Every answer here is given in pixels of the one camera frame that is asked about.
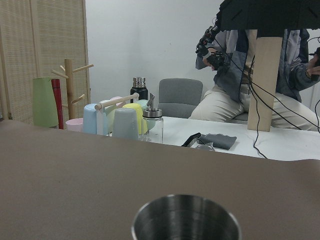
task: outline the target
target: stainless steel cup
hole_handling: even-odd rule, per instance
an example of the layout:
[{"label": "stainless steel cup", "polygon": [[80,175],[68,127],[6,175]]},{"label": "stainless steel cup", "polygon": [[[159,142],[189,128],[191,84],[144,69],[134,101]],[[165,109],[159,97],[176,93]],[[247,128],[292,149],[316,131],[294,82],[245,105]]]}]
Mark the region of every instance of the stainless steel cup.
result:
[{"label": "stainless steel cup", "polygon": [[236,218],[217,203],[193,195],[168,195],[136,214],[134,240],[241,240]]}]

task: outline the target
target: steel bottle cap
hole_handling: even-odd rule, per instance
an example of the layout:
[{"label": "steel bottle cap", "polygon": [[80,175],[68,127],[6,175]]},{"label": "steel bottle cap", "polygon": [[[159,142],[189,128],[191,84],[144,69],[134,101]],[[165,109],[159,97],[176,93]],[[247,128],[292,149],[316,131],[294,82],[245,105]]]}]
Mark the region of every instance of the steel bottle cap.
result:
[{"label": "steel bottle cap", "polygon": [[133,87],[134,88],[145,88],[146,87],[146,78],[141,76],[135,76],[133,78]]},{"label": "steel bottle cap", "polygon": [[150,100],[146,103],[147,108],[143,111],[143,117],[151,119],[162,117],[162,110],[157,107],[154,107],[154,99],[155,95],[150,93]]}]

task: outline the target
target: hand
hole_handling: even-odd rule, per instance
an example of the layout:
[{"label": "hand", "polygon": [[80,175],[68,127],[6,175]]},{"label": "hand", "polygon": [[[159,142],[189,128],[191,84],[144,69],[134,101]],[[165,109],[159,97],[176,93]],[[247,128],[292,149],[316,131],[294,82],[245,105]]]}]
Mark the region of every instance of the hand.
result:
[{"label": "hand", "polygon": [[[215,53],[217,50],[215,50],[214,48],[210,47],[210,48],[208,48],[208,51],[211,52],[211,55],[213,55],[213,53]],[[203,63],[204,63],[205,65],[207,65],[208,67],[211,67],[212,71],[215,70],[214,66],[212,66],[212,65],[208,62],[208,60],[207,60],[206,58],[204,58],[202,61],[203,61]]]},{"label": "hand", "polygon": [[315,54],[313,58],[308,63],[307,72],[311,75],[320,75],[320,66],[315,66],[316,62],[318,61],[319,56]]}]

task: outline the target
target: yellow cup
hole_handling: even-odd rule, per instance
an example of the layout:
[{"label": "yellow cup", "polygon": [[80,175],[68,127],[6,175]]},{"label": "yellow cup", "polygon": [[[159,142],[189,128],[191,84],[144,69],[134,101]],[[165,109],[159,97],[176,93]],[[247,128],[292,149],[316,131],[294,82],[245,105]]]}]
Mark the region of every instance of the yellow cup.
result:
[{"label": "yellow cup", "polygon": [[147,128],[147,122],[146,120],[143,119],[143,112],[142,112],[142,107],[140,104],[138,103],[128,103],[126,105],[123,106],[123,108],[127,108],[127,109],[134,109],[136,112],[136,121],[138,123],[138,131],[139,134],[142,134],[142,129],[144,129],[144,134],[146,133],[146,131],[148,130]]}]

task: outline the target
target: black thermos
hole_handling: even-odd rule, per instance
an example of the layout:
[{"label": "black thermos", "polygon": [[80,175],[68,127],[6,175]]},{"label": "black thermos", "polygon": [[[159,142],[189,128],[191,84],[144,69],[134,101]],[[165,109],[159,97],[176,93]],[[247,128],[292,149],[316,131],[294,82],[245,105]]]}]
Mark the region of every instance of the black thermos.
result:
[{"label": "black thermos", "polygon": [[133,86],[130,90],[130,95],[138,93],[139,94],[139,100],[145,99],[148,100],[148,89],[146,87],[146,78],[136,76],[133,78]]}]

